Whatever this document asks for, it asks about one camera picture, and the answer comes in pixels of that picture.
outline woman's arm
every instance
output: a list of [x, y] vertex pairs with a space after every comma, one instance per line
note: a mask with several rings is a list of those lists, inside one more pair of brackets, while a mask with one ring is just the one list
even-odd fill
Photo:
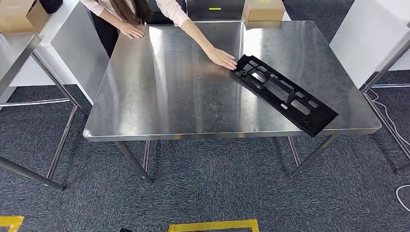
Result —
[[190, 19], [182, 24], [181, 29], [199, 44], [212, 62], [230, 70], [236, 69], [237, 63], [233, 60], [235, 58], [228, 53], [215, 48]]
[[107, 21], [109, 24], [113, 25], [119, 29], [123, 34], [128, 36], [130, 39], [133, 37], [141, 38], [144, 36], [144, 33], [141, 31], [140, 26], [134, 26], [129, 23], [123, 22], [121, 19], [117, 18], [115, 15], [110, 13], [103, 6], [98, 4], [95, 0], [81, 0], [81, 2], [92, 11], [95, 15]]
[[156, 1], [161, 12], [191, 36], [204, 50], [212, 62], [231, 70], [236, 69], [236, 62], [233, 60], [234, 57], [215, 48], [190, 18], [188, 18], [187, 14], [185, 14], [181, 9], [181, 6], [175, 0]]
[[130, 39], [132, 39], [133, 37], [141, 38], [144, 36], [144, 33], [142, 32], [140, 26], [134, 26], [132, 24], [125, 23], [106, 9], [101, 12], [99, 17], [101, 17], [114, 27], [118, 28], [121, 33], [125, 34]]

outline brown cardboard box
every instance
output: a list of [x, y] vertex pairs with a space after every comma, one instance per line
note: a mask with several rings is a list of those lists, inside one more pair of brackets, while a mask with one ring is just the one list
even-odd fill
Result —
[[282, 0], [246, 0], [242, 18], [245, 22], [282, 21], [284, 14]]
[[38, 0], [0, 0], [0, 32], [37, 32], [48, 14]]

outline white cable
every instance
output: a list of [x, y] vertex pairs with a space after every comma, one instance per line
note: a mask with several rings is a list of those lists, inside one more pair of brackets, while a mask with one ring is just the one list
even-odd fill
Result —
[[401, 204], [407, 211], [410, 212], [410, 209], [407, 208], [407, 207], [403, 204], [403, 202], [401, 201], [401, 199], [400, 199], [399, 196], [398, 196], [398, 191], [399, 191], [400, 189], [402, 189], [402, 188], [405, 188], [405, 187], [410, 187], [410, 185], [403, 185], [403, 186], [398, 187], [398, 189], [396, 190], [396, 197], [397, 197], [398, 201], [400, 202], [400, 204]]
[[374, 102], [374, 103], [376, 103], [376, 104], [379, 104], [379, 105], [381, 105], [381, 106], [384, 107], [384, 112], [386, 113], [386, 116], [387, 116], [387, 118], [389, 119], [389, 121], [392, 123], [393, 128], [395, 129], [396, 134], [398, 135], [398, 137], [399, 137], [404, 143], [406, 143], [407, 145], [410, 146], [410, 143], [407, 142], [407, 140], [403, 139], [403, 137], [401, 137], [400, 133], [397, 131], [396, 124], [393, 122], [393, 120], [390, 118], [389, 114], [387, 113], [387, 107], [386, 107], [385, 105], [383, 105], [382, 103], [376, 101], [377, 99], [379, 99], [379, 96], [377, 95], [377, 93], [376, 93], [375, 91], [373, 91], [372, 89], [370, 89], [370, 91], [371, 91], [374, 95], [376, 95], [376, 99], [372, 100], [372, 102]]
[[[393, 128], [395, 129], [396, 134], [399, 136], [399, 138], [400, 138], [403, 142], [405, 142], [407, 145], [410, 146], [409, 142], [407, 142], [405, 139], [403, 139], [403, 137], [401, 137], [401, 135], [400, 135], [399, 132], [397, 131], [397, 128], [396, 128], [395, 123], [394, 123], [393, 120], [390, 118], [389, 114], [387, 113], [387, 107], [386, 107], [385, 105], [383, 105], [382, 103], [376, 101], [377, 99], [379, 99], [379, 96], [377, 95], [377, 93], [376, 93], [375, 91], [373, 91], [372, 89], [370, 89], [370, 91], [371, 91], [374, 95], [376, 95], [376, 99], [372, 100], [372, 102], [374, 102], [374, 103], [376, 103], [376, 104], [379, 104], [379, 105], [381, 105], [381, 106], [384, 107], [384, 112], [386, 113], [386, 116], [387, 116], [387, 118], [389, 119], [389, 121], [392, 123]], [[403, 202], [401, 201], [400, 197], [398, 196], [398, 191], [399, 191], [400, 189], [402, 189], [402, 188], [405, 188], [405, 187], [410, 187], [410, 185], [403, 185], [403, 186], [398, 187], [397, 190], [396, 190], [396, 197], [397, 197], [398, 201], [400, 202], [400, 204], [401, 204], [407, 211], [410, 212], [410, 209], [407, 208], [407, 207], [403, 204]]]

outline gray carpet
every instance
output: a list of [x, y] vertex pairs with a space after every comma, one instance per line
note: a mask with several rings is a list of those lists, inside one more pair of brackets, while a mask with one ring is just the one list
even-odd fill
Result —
[[[319, 22], [327, 39], [351, 4], [285, 2], [292, 19]], [[389, 75], [410, 82], [408, 72]], [[68, 89], [89, 111], [79, 89]], [[407, 91], [377, 90], [410, 139]], [[10, 101], [56, 96], [55, 87], [20, 87]], [[69, 114], [68, 103], [1, 110], [0, 156], [46, 175]], [[55, 173], [56, 181], [67, 183], [65, 191], [0, 168], [0, 215], [23, 215], [19, 231], [163, 232], [172, 223], [249, 218], [258, 220], [260, 231], [410, 230], [410, 213], [395, 197], [397, 187], [410, 184], [410, 173], [393, 172], [408, 160], [385, 129], [342, 136], [297, 179], [289, 178], [294, 162], [285, 138], [156, 141], [148, 171], [154, 184], [147, 186], [114, 144], [87, 142], [84, 126], [77, 115]], [[301, 158], [323, 139], [295, 138]], [[144, 144], [129, 145], [142, 159]], [[410, 189], [400, 196], [410, 205]]]

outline pink shirt sleeve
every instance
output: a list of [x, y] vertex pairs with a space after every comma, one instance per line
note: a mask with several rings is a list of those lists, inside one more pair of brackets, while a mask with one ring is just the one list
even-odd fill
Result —
[[156, 0], [156, 2], [164, 16], [171, 19], [178, 27], [189, 19], [175, 0]]
[[90, 11], [95, 15], [99, 16], [104, 10], [104, 7], [101, 6], [96, 0], [80, 0]]

